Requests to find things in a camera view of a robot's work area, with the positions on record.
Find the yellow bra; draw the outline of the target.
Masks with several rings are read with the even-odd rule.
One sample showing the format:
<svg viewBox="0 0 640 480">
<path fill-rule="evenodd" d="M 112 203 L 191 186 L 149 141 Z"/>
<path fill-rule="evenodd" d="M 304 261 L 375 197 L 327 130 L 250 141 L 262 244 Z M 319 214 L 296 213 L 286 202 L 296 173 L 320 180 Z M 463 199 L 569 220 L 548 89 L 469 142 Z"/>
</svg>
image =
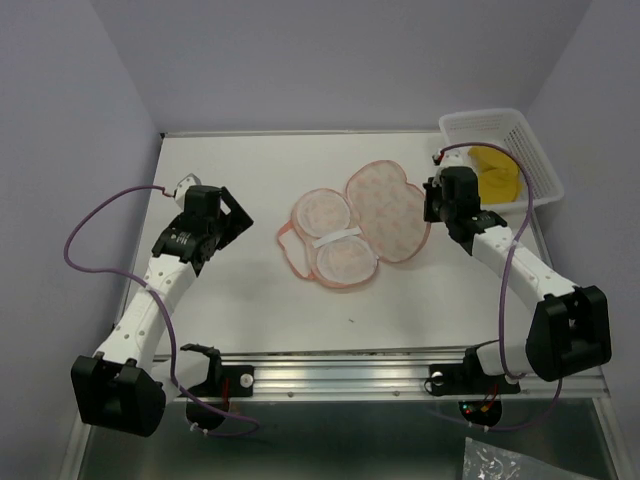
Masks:
<svg viewBox="0 0 640 480">
<path fill-rule="evenodd" d="M 476 168 L 478 189 L 484 205 L 516 201 L 523 188 L 520 169 L 506 154 L 490 147 L 473 146 L 468 156 Z"/>
</svg>

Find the floral mesh laundry bag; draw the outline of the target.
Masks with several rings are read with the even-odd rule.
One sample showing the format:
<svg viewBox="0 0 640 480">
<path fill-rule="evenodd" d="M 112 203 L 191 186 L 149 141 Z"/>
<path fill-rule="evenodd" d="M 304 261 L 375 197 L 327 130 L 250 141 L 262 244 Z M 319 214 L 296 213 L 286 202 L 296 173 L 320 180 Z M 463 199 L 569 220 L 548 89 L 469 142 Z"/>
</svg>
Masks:
<svg viewBox="0 0 640 480">
<path fill-rule="evenodd" d="M 276 241 L 294 275 L 330 289 L 371 281 L 381 263 L 400 264 L 427 242 L 425 194 L 391 160 L 356 171 L 342 192 L 302 195 Z"/>
</svg>

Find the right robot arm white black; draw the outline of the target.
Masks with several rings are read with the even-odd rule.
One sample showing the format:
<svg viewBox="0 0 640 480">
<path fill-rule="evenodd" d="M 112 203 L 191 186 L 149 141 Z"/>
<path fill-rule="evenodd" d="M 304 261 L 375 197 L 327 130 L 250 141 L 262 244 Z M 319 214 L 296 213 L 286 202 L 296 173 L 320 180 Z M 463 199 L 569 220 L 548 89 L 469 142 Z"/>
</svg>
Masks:
<svg viewBox="0 0 640 480">
<path fill-rule="evenodd" d="M 527 374 L 552 382 L 611 360 L 605 293 L 555 272 L 520 243 L 500 215 L 482 209 L 471 168 L 441 168 L 424 188 L 425 220 L 443 223 L 454 242 L 500 278 L 500 293 L 514 293 L 531 316 L 524 336 L 510 340 L 506 301 L 499 301 L 497 341 L 472 348 L 460 366 L 466 387 L 482 390 L 496 376 L 517 380 Z"/>
</svg>

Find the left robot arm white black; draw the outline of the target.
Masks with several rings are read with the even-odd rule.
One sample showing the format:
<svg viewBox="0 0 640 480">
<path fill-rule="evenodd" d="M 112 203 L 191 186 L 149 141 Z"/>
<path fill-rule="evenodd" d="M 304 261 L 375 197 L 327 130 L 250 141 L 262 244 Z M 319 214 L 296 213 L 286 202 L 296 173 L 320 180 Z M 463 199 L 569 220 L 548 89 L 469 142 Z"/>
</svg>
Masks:
<svg viewBox="0 0 640 480">
<path fill-rule="evenodd" d="M 232 415 L 227 405 L 216 408 L 191 393 L 194 387 L 227 400 L 237 381 L 225 374 L 218 349 L 178 346 L 171 316 L 204 265 L 253 221 L 227 188 L 193 175 L 170 197 L 180 212 L 155 241 L 145 274 L 120 273 L 137 284 L 133 299 L 107 339 L 71 367 L 85 424 L 148 437 L 180 395 L 222 420 Z"/>
</svg>

